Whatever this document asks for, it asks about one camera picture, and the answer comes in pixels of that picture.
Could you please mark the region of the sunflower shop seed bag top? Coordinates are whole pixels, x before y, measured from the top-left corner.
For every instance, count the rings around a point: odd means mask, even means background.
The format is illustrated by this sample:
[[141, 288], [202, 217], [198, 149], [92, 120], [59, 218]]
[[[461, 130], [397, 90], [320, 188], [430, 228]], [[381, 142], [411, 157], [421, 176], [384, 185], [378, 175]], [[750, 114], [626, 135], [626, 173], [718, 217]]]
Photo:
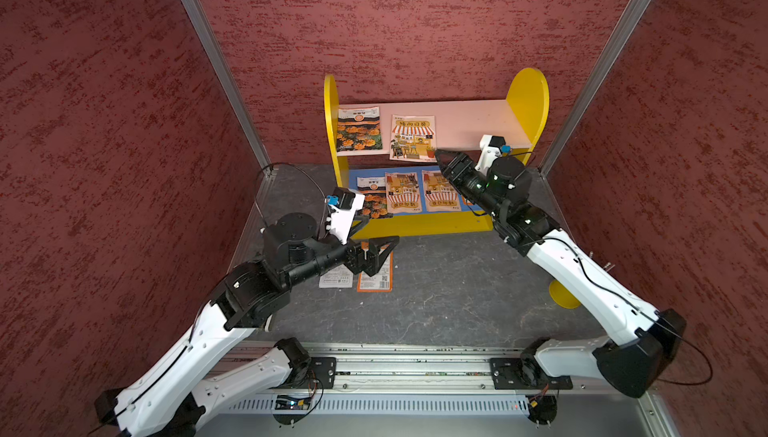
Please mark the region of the sunflower shop seed bag top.
[[404, 162], [435, 162], [436, 121], [434, 116], [392, 117], [390, 159]]

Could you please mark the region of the orange bordered seed bag top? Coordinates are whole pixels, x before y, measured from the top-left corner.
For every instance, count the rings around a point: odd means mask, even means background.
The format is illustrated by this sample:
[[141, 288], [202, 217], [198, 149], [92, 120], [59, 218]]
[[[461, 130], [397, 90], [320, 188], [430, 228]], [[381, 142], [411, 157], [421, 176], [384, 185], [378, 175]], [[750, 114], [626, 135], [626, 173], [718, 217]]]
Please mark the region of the orange bordered seed bag top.
[[393, 288], [393, 255], [390, 254], [379, 271], [370, 276], [361, 272], [358, 276], [357, 291], [362, 293], [388, 293]]

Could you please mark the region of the white seed bag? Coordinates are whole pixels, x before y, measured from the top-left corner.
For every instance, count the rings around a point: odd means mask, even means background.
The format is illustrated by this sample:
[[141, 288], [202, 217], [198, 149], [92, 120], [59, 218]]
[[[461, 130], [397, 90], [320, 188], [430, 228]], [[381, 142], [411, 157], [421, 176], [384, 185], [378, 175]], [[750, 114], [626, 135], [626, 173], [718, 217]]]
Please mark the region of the white seed bag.
[[350, 289], [353, 287], [355, 274], [344, 265], [336, 267], [319, 278], [321, 289]]

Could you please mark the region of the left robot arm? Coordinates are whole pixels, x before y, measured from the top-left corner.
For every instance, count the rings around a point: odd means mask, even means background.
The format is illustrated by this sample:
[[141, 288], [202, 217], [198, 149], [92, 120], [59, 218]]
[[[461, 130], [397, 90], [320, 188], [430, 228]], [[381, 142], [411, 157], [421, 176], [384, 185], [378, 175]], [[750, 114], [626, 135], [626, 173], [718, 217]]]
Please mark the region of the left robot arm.
[[308, 382], [311, 357], [295, 338], [219, 377], [210, 371], [231, 349], [287, 306], [293, 288], [339, 266], [375, 275], [396, 248], [396, 236], [353, 240], [353, 215], [335, 212], [342, 227], [319, 238], [313, 217], [284, 215], [263, 232], [264, 249], [235, 267], [209, 294], [190, 328], [133, 384], [95, 401], [100, 426], [122, 436], [193, 436], [248, 394]]

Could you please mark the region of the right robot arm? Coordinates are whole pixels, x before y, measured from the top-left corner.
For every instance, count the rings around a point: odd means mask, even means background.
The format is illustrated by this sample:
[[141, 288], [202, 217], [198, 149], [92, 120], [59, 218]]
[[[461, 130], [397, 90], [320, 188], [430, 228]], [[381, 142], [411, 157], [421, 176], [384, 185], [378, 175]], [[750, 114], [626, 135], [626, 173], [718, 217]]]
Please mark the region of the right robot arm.
[[617, 282], [588, 257], [546, 211], [529, 200], [530, 176], [517, 158], [496, 158], [486, 171], [463, 152], [435, 154], [443, 177], [482, 209], [505, 244], [548, 272], [598, 321], [594, 339], [536, 341], [521, 355], [524, 380], [601, 379], [618, 392], [641, 397], [673, 362], [685, 319], [659, 311]]

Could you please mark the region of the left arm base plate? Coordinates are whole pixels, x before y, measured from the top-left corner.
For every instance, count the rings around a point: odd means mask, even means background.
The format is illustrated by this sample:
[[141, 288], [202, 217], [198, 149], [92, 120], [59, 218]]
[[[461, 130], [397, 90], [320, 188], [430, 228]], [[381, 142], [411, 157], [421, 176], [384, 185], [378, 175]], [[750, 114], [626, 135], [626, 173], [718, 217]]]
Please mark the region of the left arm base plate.
[[312, 390], [318, 383], [325, 390], [334, 387], [337, 359], [335, 357], [312, 357], [306, 372], [300, 377], [289, 377], [276, 389]]

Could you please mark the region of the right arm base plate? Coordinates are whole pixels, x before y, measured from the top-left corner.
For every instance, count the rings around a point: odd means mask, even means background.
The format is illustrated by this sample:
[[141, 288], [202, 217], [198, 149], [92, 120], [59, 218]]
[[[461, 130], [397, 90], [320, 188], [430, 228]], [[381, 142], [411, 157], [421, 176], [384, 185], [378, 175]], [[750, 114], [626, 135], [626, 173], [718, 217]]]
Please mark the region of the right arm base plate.
[[496, 390], [572, 390], [569, 376], [547, 375], [534, 359], [491, 358], [490, 374]]

